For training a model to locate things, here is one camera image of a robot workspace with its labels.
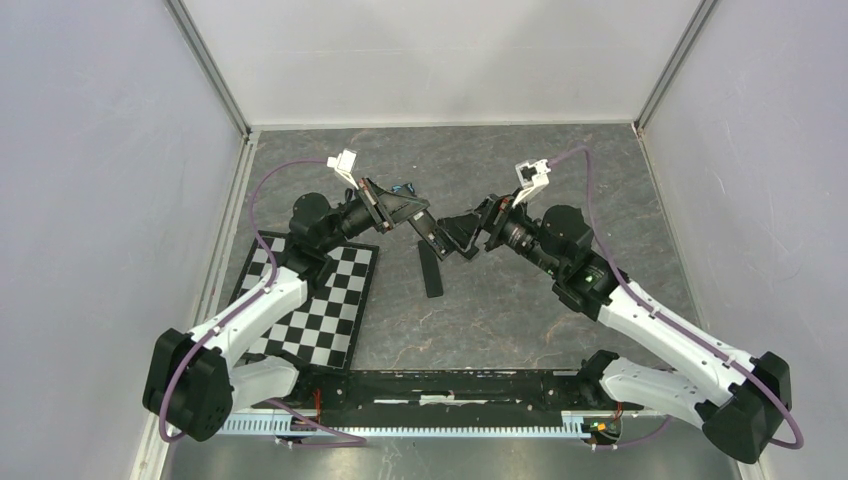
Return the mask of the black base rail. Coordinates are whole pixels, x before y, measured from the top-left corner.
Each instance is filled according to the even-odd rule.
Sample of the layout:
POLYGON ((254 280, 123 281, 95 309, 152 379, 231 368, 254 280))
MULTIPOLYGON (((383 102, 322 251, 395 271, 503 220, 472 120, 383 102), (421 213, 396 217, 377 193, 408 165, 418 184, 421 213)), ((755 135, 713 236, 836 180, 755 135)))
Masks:
POLYGON ((329 427, 370 428, 554 427, 564 411, 622 407, 569 370, 309 370, 282 401, 329 427))

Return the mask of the black remote control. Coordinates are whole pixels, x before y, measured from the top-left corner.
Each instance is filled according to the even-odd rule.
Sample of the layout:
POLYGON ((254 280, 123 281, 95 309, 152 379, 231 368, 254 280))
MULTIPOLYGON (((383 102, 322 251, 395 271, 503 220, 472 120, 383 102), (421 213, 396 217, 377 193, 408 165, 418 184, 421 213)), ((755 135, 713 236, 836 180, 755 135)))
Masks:
POLYGON ((408 223, 439 260, 446 259, 456 250, 455 243, 428 210, 414 214, 408 223))

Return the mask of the checkerboard calibration board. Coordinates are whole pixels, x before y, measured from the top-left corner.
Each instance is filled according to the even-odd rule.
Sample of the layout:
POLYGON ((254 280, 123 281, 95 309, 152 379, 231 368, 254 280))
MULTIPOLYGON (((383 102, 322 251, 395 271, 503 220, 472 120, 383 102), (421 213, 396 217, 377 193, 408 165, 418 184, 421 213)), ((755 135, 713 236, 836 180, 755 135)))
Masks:
POLYGON ((378 256, 378 246, 361 243, 331 251, 337 267, 326 285, 272 325, 244 357, 290 354, 313 365, 349 369, 378 256))

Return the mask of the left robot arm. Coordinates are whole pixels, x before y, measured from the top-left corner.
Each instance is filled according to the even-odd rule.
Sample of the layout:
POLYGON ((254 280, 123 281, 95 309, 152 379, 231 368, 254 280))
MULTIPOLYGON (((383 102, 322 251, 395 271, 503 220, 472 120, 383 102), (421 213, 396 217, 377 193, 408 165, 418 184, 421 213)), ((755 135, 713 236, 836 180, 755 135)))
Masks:
POLYGON ((211 319, 188 332, 169 329, 156 340, 142 404, 157 415, 160 438, 166 443, 185 436, 205 441, 235 410, 277 399, 290 407, 306 405, 314 394, 309 375, 279 357, 251 365, 240 365, 239 359, 279 319, 324 287, 337 265, 332 250, 369 229, 386 233, 421 218, 429 205, 368 178, 337 206, 319 193, 300 196, 283 251, 267 253, 269 272, 211 319))

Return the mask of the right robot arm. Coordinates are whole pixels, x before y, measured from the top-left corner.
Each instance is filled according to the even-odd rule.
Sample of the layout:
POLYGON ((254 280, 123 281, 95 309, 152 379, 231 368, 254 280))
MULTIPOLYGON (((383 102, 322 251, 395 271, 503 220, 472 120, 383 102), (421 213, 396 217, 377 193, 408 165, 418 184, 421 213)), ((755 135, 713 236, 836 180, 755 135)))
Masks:
POLYGON ((700 429, 729 457, 756 463, 792 408, 791 370, 779 355, 755 356, 733 347, 668 309, 592 249, 594 232, 582 211, 549 208, 533 219, 511 196, 486 198, 472 211, 438 220, 457 249, 506 246, 549 274, 552 290, 570 310, 636 341, 667 370, 598 352, 577 382, 591 408, 610 401, 638 404, 700 429))

